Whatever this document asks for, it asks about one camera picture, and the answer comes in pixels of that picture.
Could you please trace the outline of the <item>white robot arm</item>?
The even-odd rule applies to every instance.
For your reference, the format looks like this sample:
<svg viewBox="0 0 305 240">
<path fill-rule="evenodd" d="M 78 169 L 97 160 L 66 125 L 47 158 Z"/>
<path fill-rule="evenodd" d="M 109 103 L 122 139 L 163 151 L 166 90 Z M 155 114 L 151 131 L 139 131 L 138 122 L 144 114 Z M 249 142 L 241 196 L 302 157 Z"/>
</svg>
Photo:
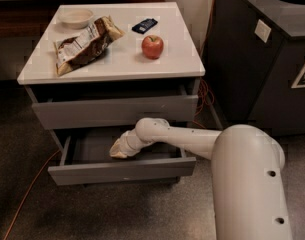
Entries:
<svg viewBox="0 0 305 240">
<path fill-rule="evenodd" d="M 143 118 L 109 154 L 133 157 L 157 142 L 211 161 L 217 240 L 293 240 L 281 177 L 284 151 L 265 132 L 250 125 L 172 127 L 161 118 Z"/>
</svg>

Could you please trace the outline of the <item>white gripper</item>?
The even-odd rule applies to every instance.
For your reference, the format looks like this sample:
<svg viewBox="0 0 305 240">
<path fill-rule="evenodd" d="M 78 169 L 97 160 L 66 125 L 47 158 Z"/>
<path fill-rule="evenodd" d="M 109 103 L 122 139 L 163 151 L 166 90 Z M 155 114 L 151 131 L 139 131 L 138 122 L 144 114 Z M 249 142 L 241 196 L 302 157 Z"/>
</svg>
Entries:
<svg viewBox="0 0 305 240">
<path fill-rule="evenodd" d="M 135 130 L 126 131 L 118 138 L 109 150 L 112 158 L 125 159 L 138 154 L 143 148 L 152 145 L 151 141 L 141 140 Z"/>
</svg>

